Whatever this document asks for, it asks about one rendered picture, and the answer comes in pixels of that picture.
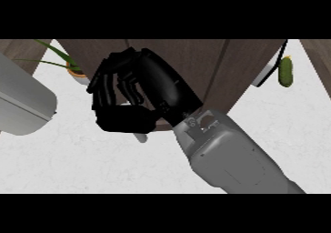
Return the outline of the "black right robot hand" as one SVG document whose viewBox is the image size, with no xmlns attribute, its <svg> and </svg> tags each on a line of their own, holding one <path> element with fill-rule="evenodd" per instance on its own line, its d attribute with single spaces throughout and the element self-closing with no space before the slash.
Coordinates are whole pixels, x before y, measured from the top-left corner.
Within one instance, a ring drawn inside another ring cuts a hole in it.
<svg viewBox="0 0 331 233">
<path fill-rule="evenodd" d="M 86 92 L 103 131 L 147 134 L 162 118 L 171 127 L 201 108 L 183 77 L 147 49 L 133 47 L 102 59 Z"/>
</svg>

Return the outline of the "brown wooden cabinet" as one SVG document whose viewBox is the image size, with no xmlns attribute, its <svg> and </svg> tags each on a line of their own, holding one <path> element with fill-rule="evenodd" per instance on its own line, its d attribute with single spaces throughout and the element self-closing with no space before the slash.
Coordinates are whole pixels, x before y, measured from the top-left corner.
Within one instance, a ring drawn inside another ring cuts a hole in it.
<svg viewBox="0 0 331 233">
<path fill-rule="evenodd" d="M 62 39 L 60 46 L 88 80 L 103 58 L 130 47 L 147 48 L 183 77 L 202 101 L 192 113 L 226 113 L 277 52 L 283 39 Z M 153 131 L 171 129 L 161 118 Z"/>
</svg>

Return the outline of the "orange plant pot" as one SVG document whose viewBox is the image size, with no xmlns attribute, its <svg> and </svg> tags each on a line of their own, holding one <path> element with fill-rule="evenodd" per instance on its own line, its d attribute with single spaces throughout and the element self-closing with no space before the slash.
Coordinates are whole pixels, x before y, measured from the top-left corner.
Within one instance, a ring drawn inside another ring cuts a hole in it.
<svg viewBox="0 0 331 233">
<path fill-rule="evenodd" d="M 81 70 L 72 70 L 72 64 L 66 63 L 68 73 L 74 78 L 86 78 L 86 75 Z"/>
</svg>

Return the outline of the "white board with black edge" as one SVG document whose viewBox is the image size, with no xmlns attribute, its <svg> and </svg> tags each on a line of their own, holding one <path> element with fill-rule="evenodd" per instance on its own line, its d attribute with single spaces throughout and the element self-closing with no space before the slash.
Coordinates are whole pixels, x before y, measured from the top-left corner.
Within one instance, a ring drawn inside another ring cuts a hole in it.
<svg viewBox="0 0 331 233">
<path fill-rule="evenodd" d="M 260 72 L 260 74 L 257 75 L 257 77 L 251 83 L 255 87 L 260 87 L 262 85 L 265 79 L 271 76 L 271 74 L 274 73 L 274 71 L 277 69 L 277 65 L 279 65 L 282 55 L 283 55 L 286 44 L 288 44 L 288 42 L 283 42 L 277 52 L 274 53 L 273 57 L 270 58 L 265 66 L 262 68 L 262 71 Z"/>
</svg>

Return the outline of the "green leafy plant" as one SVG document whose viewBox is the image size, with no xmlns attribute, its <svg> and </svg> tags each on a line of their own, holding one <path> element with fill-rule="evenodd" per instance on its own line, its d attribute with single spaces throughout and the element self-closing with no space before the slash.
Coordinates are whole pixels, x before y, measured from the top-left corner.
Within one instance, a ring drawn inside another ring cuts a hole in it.
<svg viewBox="0 0 331 233">
<path fill-rule="evenodd" d="M 80 72 L 81 69 L 77 65 L 77 63 L 74 62 L 72 58 L 69 57 L 68 54 L 65 54 L 56 47 L 53 47 L 50 44 L 47 44 L 46 42 L 43 42 L 41 40 L 35 39 L 35 42 L 38 44 L 41 44 L 47 49 L 50 49 L 56 55 L 62 58 L 62 60 L 66 62 L 63 65 L 50 62 L 50 61 L 44 61 L 44 60 L 35 60 L 35 59 L 25 59 L 25 58 L 18 58 L 18 61 L 28 61 L 28 62 L 37 62 L 37 63 L 44 63 L 53 66 L 59 66 L 63 67 L 66 70 L 71 70 L 72 72 Z"/>
</svg>

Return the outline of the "green cucumber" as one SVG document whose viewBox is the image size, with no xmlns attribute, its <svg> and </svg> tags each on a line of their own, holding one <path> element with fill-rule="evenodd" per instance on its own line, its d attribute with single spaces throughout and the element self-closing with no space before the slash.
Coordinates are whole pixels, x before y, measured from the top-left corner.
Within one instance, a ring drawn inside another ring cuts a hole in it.
<svg viewBox="0 0 331 233">
<path fill-rule="evenodd" d="M 279 62 L 277 81 L 285 87 L 289 87 L 293 83 L 293 63 L 289 56 L 285 56 Z"/>
</svg>

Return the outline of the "brown wooden panel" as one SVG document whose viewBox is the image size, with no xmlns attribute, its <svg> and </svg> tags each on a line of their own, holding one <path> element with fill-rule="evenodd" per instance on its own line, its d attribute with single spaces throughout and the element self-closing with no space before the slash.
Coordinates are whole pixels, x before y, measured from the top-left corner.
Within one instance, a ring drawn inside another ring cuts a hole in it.
<svg viewBox="0 0 331 233">
<path fill-rule="evenodd" d="M 37 61 L 46 53 L 47 47 L 32 39 L 0 39 L 0 53 L 12 60 L 29 74 L 37 69 Z"/>
<path fill-rule="evenodd" d="M 331 98 L 331 39 L 301 39 L 299 42 Z"/>
</svg>

